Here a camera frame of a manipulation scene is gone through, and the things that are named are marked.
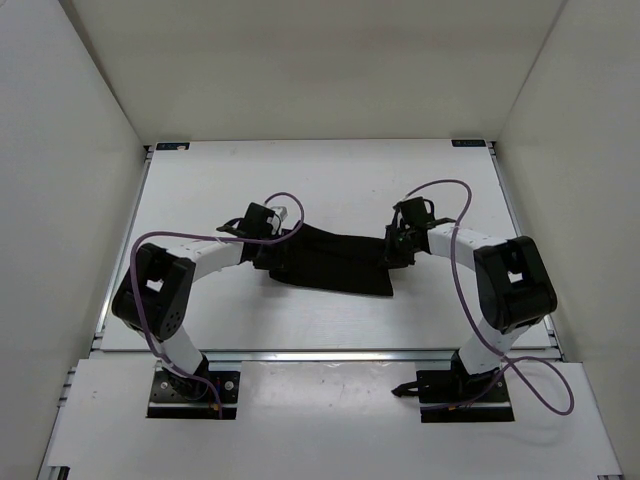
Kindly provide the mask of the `black skirt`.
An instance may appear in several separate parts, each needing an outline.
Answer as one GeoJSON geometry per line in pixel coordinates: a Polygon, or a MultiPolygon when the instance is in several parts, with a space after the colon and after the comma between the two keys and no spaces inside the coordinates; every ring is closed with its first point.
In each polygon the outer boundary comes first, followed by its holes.
{"type": "Polygon", "coordinates": [[[259,247],[251,262],[287,285],[391,297],[384,252],[380,238],[335,234],[303,224],[289,240],[259,247]]]}

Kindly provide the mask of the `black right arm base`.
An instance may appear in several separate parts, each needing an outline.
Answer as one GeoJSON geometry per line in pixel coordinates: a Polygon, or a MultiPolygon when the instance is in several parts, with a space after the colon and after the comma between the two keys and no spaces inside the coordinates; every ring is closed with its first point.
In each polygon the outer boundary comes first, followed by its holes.
{"type": "Polygon", "coordinates": [[[419,400],[423,424],[507,423],[515,420],[509,390],[498,367],[469,374],[455,353],[448,370],[422,368],[391,393],[419,400]]]}

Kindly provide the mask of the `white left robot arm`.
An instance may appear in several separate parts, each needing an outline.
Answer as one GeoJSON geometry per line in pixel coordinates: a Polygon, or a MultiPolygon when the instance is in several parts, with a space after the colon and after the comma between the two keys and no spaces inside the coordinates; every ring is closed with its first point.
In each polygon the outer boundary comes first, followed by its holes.
{"type": "Polygon", "coordinates": [[[284,206],[252,203],[242,218],[219,227],[218,236],[152,231],[133,243],[112,313],[146,340],[185,397],[203,395],[211,383],[206,357],[183,327],[193,284],[284,244],[302,226],[287,232],[286,218],[284,206]]]}

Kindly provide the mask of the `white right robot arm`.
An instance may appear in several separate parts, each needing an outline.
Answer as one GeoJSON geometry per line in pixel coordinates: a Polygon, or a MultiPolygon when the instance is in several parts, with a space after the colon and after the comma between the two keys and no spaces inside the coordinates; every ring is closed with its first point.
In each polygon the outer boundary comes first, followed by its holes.
{"type": "Polygon", "coordinates": [[[418,252],[446,258],[475,274],[482,318],[454,354],[448,376],[452,395],[471,400],[515,341],[556,310],[555,289],[532,238],[504,239],[458,228],[450,218],[436,218],[433,202],[423,197],[394,206],[383,263],[405,268],[415,263],[418,252]]]}

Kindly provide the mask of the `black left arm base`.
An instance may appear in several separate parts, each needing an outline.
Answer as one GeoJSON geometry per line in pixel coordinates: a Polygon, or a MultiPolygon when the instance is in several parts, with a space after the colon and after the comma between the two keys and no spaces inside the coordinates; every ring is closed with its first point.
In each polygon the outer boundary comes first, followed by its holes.
{"type": "Polygon", "coordinates": [[[150,387],[147,417],[152,419],[235,420],[241,372],[209,365],[211,389],[199,381],[178,377],[157,365],[150,387]]]}

